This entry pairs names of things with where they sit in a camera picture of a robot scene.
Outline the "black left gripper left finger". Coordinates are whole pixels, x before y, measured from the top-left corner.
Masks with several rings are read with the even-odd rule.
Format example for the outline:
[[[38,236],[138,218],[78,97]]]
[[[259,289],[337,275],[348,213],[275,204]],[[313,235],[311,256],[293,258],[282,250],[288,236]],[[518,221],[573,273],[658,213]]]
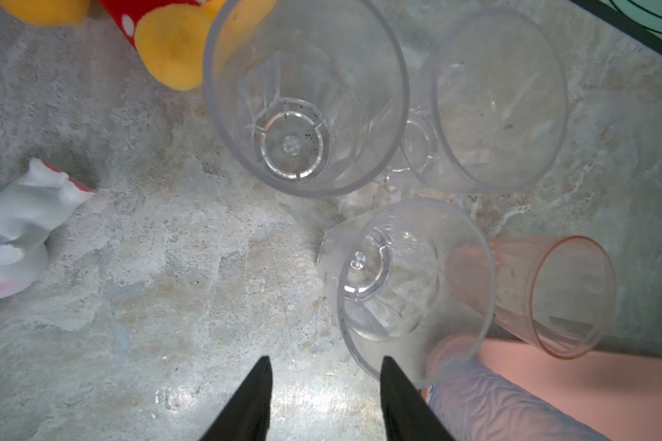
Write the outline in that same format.
[[[200,440],[266,440],[272,389],[270,358],[262,356]]]

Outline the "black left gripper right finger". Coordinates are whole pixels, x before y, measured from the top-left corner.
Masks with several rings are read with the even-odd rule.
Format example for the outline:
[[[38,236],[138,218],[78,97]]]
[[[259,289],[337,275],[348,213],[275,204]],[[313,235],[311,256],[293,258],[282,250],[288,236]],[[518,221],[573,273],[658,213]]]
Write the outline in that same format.
[[[454,441],[419,391],[390,356],[382,360],[380,396],[386,437],[390,441]]]

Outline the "blue textured plastic tumbler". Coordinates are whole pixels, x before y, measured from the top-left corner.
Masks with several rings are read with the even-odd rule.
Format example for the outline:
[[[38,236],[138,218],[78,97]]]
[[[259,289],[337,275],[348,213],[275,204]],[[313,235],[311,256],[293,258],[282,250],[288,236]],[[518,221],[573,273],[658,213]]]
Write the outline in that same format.
[[[428,407],[456,440],[604,440],[605,435],[470,359],[464,336],[448,337],[428,362],[433,374],[456,371],[425,391]]]

